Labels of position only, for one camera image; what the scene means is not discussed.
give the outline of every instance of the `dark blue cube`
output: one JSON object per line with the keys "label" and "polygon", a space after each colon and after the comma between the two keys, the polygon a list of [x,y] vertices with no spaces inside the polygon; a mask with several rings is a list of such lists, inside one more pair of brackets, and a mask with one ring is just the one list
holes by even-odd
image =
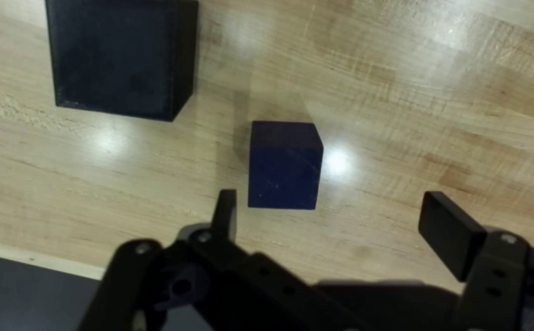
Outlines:
{"label": "dark blue cube", "polygon": [[314,123],[253,121],[249,206],[315,210],[323,154]]}

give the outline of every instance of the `block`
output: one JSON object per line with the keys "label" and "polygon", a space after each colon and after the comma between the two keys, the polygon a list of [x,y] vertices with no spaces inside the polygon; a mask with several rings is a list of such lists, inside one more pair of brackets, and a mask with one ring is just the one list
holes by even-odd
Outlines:
{"label": "block", "polygon": [[323,154],[314,123],[253,121],[249,206],[315,210]]}
{"label": "block", "polygon": [[175,119],[194,92],[198,0],[47,0],[56,105]]}

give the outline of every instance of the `small cube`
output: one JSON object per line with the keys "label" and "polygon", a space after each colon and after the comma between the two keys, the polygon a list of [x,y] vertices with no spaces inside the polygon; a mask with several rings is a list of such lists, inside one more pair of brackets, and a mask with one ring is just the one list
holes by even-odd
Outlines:
{"label": "small cube", "polygon": [[314,123],[253,121],[249,206],[315,210],[323,154]]}

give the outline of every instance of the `wooden floor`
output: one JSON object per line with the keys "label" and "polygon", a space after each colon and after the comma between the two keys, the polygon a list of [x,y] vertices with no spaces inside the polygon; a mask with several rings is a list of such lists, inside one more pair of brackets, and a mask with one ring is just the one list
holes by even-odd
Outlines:
{"label": "wooden floor", "polygon": [[[43,0],[0,0],[0,256],[100,278],[240,189],[238,243],[308,281],[457,289],[417,232],[424,191],[534,245],[534,0],[205,0],[175,123],[54,107]],[[253,119],[312,119],[317,211],[245,208]]]}

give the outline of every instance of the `wood grain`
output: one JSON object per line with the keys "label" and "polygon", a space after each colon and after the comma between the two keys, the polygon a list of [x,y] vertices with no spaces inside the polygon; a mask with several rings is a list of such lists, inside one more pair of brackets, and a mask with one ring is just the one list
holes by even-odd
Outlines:
{"label": "wood grain", "polygon": [[[459,289],[417,233],[442,189],[534,245],[534,0],[210,0],[175,123],[54,107],[45,4],[0,0],[0,256],[98,278],[240,189],[240,235],[303,278]],[[253,119],[315,121],[317,211],[245,208]]]}

